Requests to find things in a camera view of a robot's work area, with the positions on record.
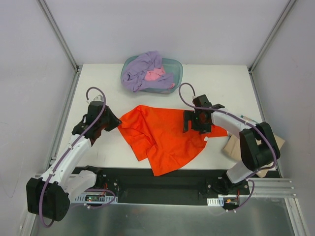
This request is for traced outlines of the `orange t shirt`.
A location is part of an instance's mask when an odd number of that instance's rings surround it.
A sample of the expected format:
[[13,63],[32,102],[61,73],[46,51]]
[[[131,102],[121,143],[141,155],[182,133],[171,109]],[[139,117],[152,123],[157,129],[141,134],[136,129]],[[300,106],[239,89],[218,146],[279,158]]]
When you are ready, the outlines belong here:
[[212,126],[212,131],[183,131],[184,111],[139,105],[124,114],[118,130],[138,161],[148,159],[153,174],[161,176],[192,161],[209,138],[226,137],[228,132]]

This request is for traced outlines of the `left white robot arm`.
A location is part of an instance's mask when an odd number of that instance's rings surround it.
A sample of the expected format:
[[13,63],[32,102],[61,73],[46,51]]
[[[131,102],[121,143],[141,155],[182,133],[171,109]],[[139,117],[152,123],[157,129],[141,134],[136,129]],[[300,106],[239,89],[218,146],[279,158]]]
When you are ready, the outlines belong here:
[[70,203],[82,192],[101,190],[105,181],[100,168],[86,166],[76,177],[70,176],[102,131],[109,132],[121,123],[105,102],[90,102],[87,113],[71,132],[68,147],[39,178],[27,182],[28,212],[61,221]]

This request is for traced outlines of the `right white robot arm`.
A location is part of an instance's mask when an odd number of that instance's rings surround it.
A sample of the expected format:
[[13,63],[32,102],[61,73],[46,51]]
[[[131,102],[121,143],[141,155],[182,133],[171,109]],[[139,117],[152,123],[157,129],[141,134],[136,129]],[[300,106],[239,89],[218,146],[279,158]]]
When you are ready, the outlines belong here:
[[270,125],[266,122],[253,123],[228,112],[221,104],[213,105],[206,95],[194,97],[193,111],[184,111],[184,128],[199,133],[212,132],[218,126],[239,139],[241,160],[226,171],[222,177],[221,187],[227,194],[233,194],[239,183],[269,164],[275,164],[280,151]]

